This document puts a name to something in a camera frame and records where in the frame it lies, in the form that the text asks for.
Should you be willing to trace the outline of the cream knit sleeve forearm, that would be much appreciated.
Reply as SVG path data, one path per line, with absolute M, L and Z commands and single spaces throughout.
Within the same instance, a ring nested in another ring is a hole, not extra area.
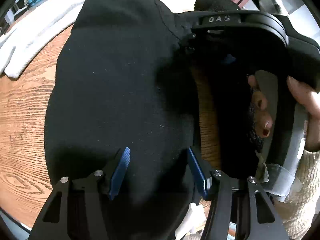
M 319 152 L 304 151 L 296 173 L 302 184 L 287 202 L 275 201 L 283 226 L 291 239 L 302 239 L 310 229 L 319 199 Z

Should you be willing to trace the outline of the person right hand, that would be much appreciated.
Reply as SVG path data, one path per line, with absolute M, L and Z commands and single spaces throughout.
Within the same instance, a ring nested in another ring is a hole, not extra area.
M 255 109 L 255 131 L 261 138 L 270 135 L 273 120 L 267 111 L 267 99 L 258 88 L 255 76 L 248 77 L 248 84 L 253 88 L 252 103 Z M 287 78 L 287 86 L 295 100 L 303 105 L 310 114 L 306 135 L 305 150 L 319 151 L 319 94 L 309 85 L 299 82 L 293 77 Z

